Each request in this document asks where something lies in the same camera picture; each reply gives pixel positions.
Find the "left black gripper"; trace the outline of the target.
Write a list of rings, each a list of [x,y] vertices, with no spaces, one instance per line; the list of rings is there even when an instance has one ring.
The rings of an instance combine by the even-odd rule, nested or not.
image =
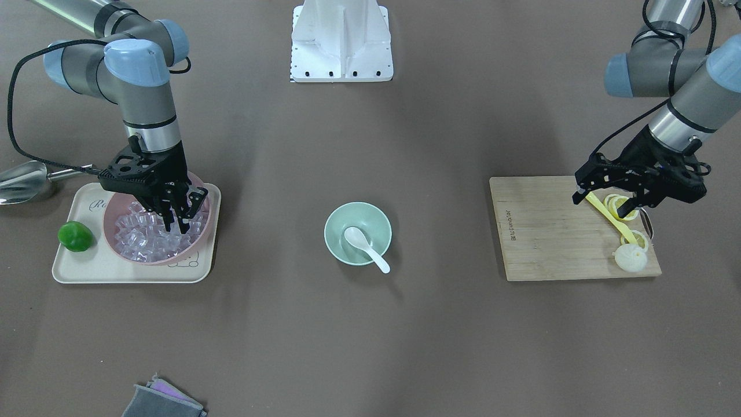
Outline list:
[[[633,197],[625,198],[618,206],[618,217],[635,220],[639,207],[655,207],[665,198],[685,203],[704,198],[707,163],[695,156],[701,146],[701,140],[691,137],[689,150],[675,151],[657,140],[648,126],[643,127],[617,159],[617,164],[629,167],[637,177],[624,187],[633,192]]]

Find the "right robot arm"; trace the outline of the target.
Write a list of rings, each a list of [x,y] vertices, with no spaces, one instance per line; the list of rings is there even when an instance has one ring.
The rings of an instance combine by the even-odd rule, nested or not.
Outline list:
[[[108,192],[137,198],[148,212],[185,233],[206,200],[188,167],[170,89],[170,68],[185,61],[188,37],[177,23],[149,20],[125,2],[37,1],[95,37],[93,44],[45,53],[45,71],[57,85],[118,105],[127,145],[96,174]]]

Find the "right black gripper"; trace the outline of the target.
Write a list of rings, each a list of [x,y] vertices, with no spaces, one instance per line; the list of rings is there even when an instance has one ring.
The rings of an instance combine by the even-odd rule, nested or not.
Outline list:
[[[148,167],[145,179],[151,195],[137,200],[146,210],[162,213],[167,233],[171,232],[175,212],[178,230],[184,235],[190,230],[190,221],[207,200],[208,190],[191,185],[182,141],[161,152],[146,152],[141,147],[144,144],[142,139],[135,139],[134,152],[141,157],[141,165]]]

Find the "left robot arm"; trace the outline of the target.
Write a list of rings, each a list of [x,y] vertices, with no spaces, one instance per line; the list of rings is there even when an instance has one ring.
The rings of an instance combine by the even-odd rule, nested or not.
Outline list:
[[[666,198],[694,203],[706,195],[711,166],[696,154],[739,113],[739,36],[714,47],[711,32],[704,49],[688,49],[705,13],[714,17],[712,2],[645,1],[630,49],[606,66],[609,95],[662,98],[617,158],[595,149],[576,173],[583,192],[614,187],[632,193],[619,204],[619,217]]]

